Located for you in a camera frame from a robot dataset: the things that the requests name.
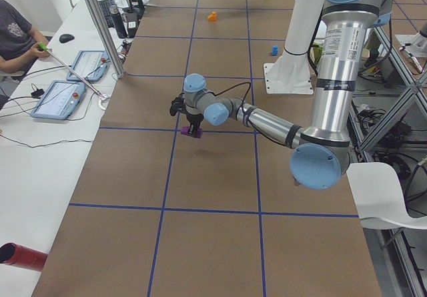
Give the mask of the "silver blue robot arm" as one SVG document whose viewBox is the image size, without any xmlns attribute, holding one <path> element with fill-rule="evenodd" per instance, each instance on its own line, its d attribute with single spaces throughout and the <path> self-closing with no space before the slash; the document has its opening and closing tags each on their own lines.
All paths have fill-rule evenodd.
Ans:
<svg viewBox="0 0 427 297">
<path fill-rule="evenodd" d="M 245 102 L 222 98 L 197 73 L 185 77 L 171 115 L 183 113 L 181 133 L 201 136 L 201 122 L 219 126 L 229 118 L 292 149 L 296 181 L 323 190 L 350 164 L 346 122 L 356 87 L 366 31 L 390 20 L 392 0 L 296 0 L 284 52 L 264 66 L 268 93 L 314 95 L 310 122 L 302 127 Z"/>
</svg>

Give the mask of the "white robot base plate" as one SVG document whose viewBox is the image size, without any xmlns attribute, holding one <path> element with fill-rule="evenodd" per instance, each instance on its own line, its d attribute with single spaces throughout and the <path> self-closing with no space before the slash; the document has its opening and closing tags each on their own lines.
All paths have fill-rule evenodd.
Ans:
<svg viewBox="0 0 427 297">
<path fill-rule="evenodd" d="M 265 63 L 264 79 L 268 94 L 312 95 L 314 93 L 307 63 L 298 65 L 284 63 L 282 60 Z"/>
</svg>

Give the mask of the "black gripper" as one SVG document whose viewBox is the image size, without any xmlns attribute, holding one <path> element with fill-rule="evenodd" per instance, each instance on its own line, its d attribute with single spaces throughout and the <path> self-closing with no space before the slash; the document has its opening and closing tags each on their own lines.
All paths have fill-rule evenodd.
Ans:
<svg viewBox="0 0 427 297">
<path fill-rule="evenodd" d="M 184 98 L 184 93 L 180 93 L 171 101 L 169 113 L 171 116 L 175 116 L 178 112 L 185 114 L 190 124 L 190 133 L 194 133 L 196 127 L 196 133 L 200 132 L 200 123 L 203 121 L 204 116 L 194 106 L 190 105 Z"/>
</svg>

